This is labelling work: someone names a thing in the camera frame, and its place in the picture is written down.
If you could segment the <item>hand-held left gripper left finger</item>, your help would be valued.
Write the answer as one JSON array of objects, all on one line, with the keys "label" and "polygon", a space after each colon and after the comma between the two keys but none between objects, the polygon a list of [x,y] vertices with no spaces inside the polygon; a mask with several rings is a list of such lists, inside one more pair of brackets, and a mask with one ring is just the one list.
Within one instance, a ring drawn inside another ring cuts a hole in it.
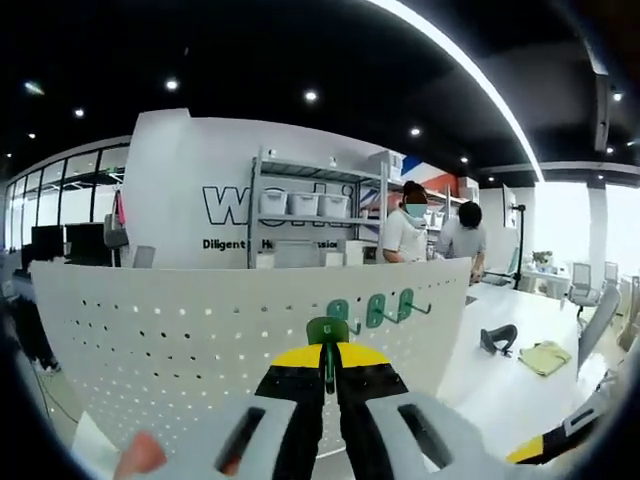
[{"label": "hand-held left gripper left finger", "polygon": [[309,479],[323,434],[326,347],[274,359],[255,392],[194,435],[185,479]]}]

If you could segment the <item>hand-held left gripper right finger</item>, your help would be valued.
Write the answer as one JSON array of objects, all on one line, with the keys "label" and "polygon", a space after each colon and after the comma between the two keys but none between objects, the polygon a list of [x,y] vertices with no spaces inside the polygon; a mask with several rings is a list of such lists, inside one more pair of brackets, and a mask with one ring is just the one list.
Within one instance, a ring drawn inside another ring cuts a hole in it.
[{"label": "hand-held left gripper right finger", "polygon": [[411,392],[382,353],[332,346],[340,432],[357,479],[503,479],[479,431],[432,396]]}]

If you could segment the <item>person's left hand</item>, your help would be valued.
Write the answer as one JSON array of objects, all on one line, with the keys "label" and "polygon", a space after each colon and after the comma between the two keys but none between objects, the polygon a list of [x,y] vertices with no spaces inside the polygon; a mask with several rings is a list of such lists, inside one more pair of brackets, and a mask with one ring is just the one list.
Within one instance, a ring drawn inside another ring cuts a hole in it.
[{"label": "person's left hand", "polygon": [[129,479],[133,475],[147,474],[162,467],[166,462],[166,454],[152,434],[139,431],[122,452],[113,479]]}]

